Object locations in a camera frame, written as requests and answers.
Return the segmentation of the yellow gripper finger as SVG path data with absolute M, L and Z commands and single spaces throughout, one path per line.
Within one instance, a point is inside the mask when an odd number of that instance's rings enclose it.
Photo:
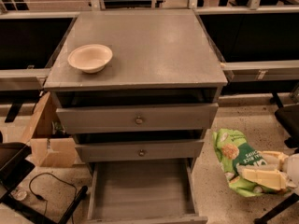
M 242 177 L 248 181 L 255 182 L 270 189 L 280 190 L 287 188 L 285 176 L 278 170 L 251 170 L 244 169 Z
M 280 151 L 261 151 L 260 155 L 268 164 L 275 164 L 280 171 L 284 170 L 284 164 L 289 158 L 288 155 Z

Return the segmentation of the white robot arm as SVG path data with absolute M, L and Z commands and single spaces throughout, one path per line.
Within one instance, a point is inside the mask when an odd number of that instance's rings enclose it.
M 260 151 L 265 164 L 240 165 L 238 173 L 248 181 L 275 191 L 299 193 L 299 154 Z

